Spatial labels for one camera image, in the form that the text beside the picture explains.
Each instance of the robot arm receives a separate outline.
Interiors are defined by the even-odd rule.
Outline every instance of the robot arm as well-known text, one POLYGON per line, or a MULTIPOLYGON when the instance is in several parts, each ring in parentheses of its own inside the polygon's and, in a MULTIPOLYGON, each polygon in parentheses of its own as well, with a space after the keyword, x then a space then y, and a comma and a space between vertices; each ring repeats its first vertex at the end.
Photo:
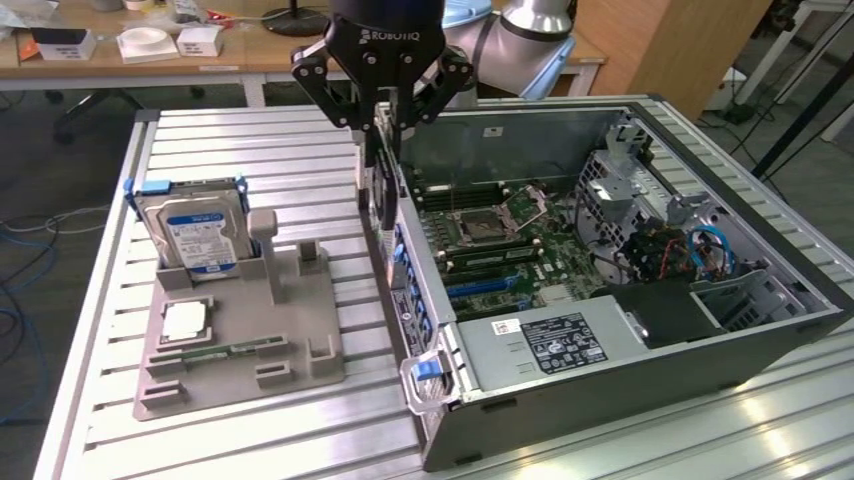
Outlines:
POLYGON ((293 52, 292 73, 332 123, 368 132, 380 90, 390 91, 394 129, 432 122, 473 73, 445 45, 444 1, 330 0, 329 7, 324 38, 293 52), (352 80, 353 99, 326 82, 329 57, 352 80), (414 84, 433 62, 437 80, 414 95, 414 84))

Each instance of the aluminum extrusion table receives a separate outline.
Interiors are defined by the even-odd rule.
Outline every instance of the aluminum extrusion table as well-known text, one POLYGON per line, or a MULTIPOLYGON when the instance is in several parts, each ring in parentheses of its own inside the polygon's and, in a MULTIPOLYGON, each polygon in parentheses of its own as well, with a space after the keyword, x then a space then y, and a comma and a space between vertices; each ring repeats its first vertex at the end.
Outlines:
MULTIPOLYGON (((841 288, 854 265, 675 110, 639 101, 841 288)), ((699 186, 664 151, 656 166, 699 186)), ((154 250, 115 190, 35 478, 337 480, 854 478, 854 325, 723 391, 452 471, 420 470, 357 219, 349 134, 313 107, 194 110, 138 118, 121 176, 241 173, 276 209, 278 248, 320 238, 330 254, 346 379, 314 390, 148 422, 130 416, 154 250)))

